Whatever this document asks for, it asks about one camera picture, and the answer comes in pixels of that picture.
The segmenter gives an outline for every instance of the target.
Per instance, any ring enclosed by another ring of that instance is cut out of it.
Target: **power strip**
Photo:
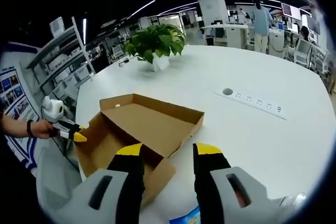
[[[222,88],[215,91],[216,94],[229,98],[231,100],[246,104],[250,107],[254,107],[259,110],[263,110],[269,114],[275,115],[279,118],[287,120],[287,116],[283,110],[283,107],[275,102],[267,101],[265,99],[256,97],[252,94],[246,94],[238,91],[234,91],[230,88]]]

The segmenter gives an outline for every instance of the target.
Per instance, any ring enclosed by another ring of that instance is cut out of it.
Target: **open cardboard box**
[[[76,154],[88,177],[97,169],[106,169],[119,149],[143,143],[144,206],[174,176],[168,158],[201,127],[203,117],[204,112],[138,94],[103,99],[100,112],[80,132],[88,140],[76,143]]]

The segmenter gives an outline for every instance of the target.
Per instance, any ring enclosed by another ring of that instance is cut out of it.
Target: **human hand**
[[[50,137],[49,132],[53,130],[53,125],[47,120],[39,120],[38,122],[32,122],[30,125],[30,130],[33,136],[38,138],[47,139]]]

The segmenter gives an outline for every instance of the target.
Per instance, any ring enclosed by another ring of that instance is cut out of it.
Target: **wall poster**
[[[16,120],[39,120],[40,117],[31,105],[20,83],[15,67],[4,68],[0,71],[0,99],[4,105],[4,115],[8,115]],[[7,144],[28,170],[37,167],[34,158],[35,137],[5,137]]]

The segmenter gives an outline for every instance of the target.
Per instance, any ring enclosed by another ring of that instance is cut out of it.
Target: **white flower pot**
[[[165,68],[167,68],[169,66],[169,57],[168,56],[157,56],[156,53],[153,53],[153,64],[150,64],[149,62],[148,65],[149,65],[149,68],[150,70],[154,71],[154,72],[157,72],[157,71],[160,71],[160,70],[163,70]]]

